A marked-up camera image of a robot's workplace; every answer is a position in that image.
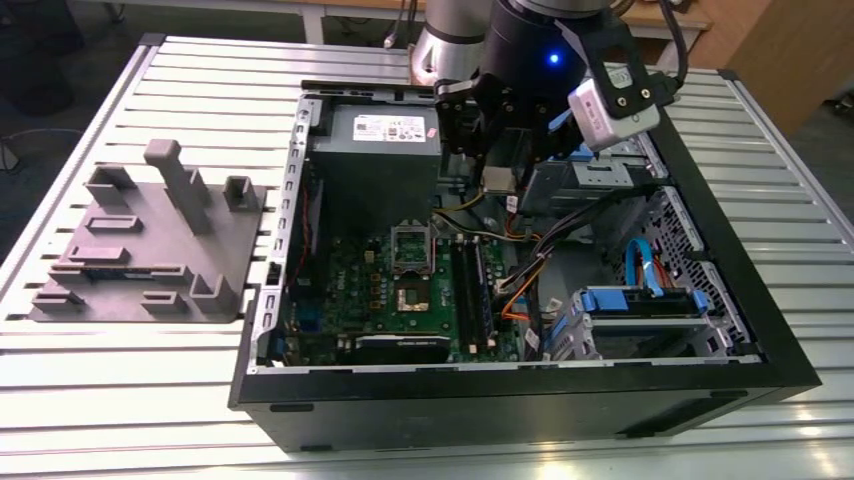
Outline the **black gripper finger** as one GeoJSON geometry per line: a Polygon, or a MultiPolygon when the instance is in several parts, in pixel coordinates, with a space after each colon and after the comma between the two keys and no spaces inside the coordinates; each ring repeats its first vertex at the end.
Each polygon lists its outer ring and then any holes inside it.
{"type": "Polygon", "coordinates": [[[552,157],[566,158],[576,149],[576,127],[560,127],[554,131],[535,129],[531,132],[527,161],[530,163],[539,163],[552,157]]]}
{"type": "Polygon", "coordinates": [[[503,129],[504,83],[490,73],[471,79],[440,79],[434,85],[439,137],[446,149],[483,160],[503,129]]]}

